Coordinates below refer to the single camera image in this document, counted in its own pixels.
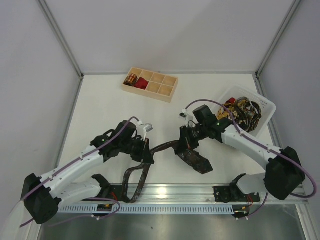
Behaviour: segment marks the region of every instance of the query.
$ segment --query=white wall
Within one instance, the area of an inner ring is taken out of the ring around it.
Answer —
[[[47,0],[84,73],[255,71],[293,0]]]
[[[0,2],[0,229],[54,166],[79,79],[35,0]]]
[[[320,185],[320,1],[305,0],[276,48],[261,80],[277,110],[281,140],[297,150]],[[309,181],[304,184],[312,190]],[[320,224],[320,193],[310,204]]]

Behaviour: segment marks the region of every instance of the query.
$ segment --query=wooden organizer box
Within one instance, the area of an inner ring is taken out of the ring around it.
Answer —
[[[126,80],[124,79],[122,82],[122,89],[124,91],[171,103],[178,85],[177,77],[135,67],[131,68],[127,76],[130,74],[137,75],[138,79],[145,79],[148,81],[148,86],[146,87],[146,90],[128,86],[124,84]]]

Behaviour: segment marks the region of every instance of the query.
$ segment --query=dark brown strap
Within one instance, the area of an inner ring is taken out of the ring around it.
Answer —
[[[150,167],[151,167],[151,164],[141,163],[139,166],[129,168],[127,171],[125,171],[124,176],[123,176],[122,191],[121,191],[121,200],[123,202],[135,203],[138,200],[142,190],[144,189]],[[133,197],[130,199],[127,196],[128,195],[128,187],[129,187],[129,178],[134,171],[141,170],[141,169],[143,169],[143,171],[142,171],[142,174],[140,177],[140,181],[138,183],[138,186],[135,190]]]
[[[164,150],[167,150],[169,148],[173,148],[176,150],[178,147],[179,141],[169,141],[164,144],[161,144],[153,149],[150,150],[151,154],[154,155],[155,153],[162,152]],[[198,173],[206,174],[211,171],[213,171],[213,168],[209,162],[208,159],[201,156],[198,152],[194,150],[187,149],[184,153],[178,154],[179,158],[182,159],[186,164],[191,166],[194,170],[196,170]],[[142,190],[144,189],[147,176],[149,173],[149,169],[151,167],[151,164],[147,163],[141,163],[139,166],[135,166],[132,168],[129,168],[127,171],[125,171],[122,181],[122,191],[121,191],[121,200],[125,203],[135,203],[138,198],[141,195]],[[128,187],[129,187],[129,178],[131,174],[136,170],[141,170],[142,174],[140,177],[140,181],[138,183],[138,186],[135,190],[135,193],[133,197],[130,199],[128,198]]]

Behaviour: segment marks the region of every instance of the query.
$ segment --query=red object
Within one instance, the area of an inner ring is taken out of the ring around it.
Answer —
[[[226,102],[229,103],[229,104],[234,104],[236,102],[236,99],[232,97]]]
[[[148,83],[144,78],[140,77],[138,81],[135,83],[134,87],[137,89],[146,90]]]
[[[111,192],[111,195],[114,198],[114,200],[118,201],[118,198],[117,198],[117,196],[115,195],[115,193],[113,191]]]

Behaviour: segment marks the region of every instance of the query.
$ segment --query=white cable clip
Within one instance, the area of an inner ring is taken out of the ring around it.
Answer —
[[[151,132],[154,128],[151,123],[143,123],[141,120],[138,121],[140,129],[143,129],[143,140],[146,140],[147,133]]]
[[[268,154],[270,153],[271,148],[269,147],[269,144],[266,145],[266,151],[268,152]]]
[[[151,132],[154,128],[152,127],[152,124],[146,123],[143,125],[143,140],[146,140],[147,133]]]
[[[190,122],[194,121],[194,117],[190,115],[186,109],[182,109],[182,112],[180,113],[179,118],[184,120],[184,125],[186,127],[189,126]]]

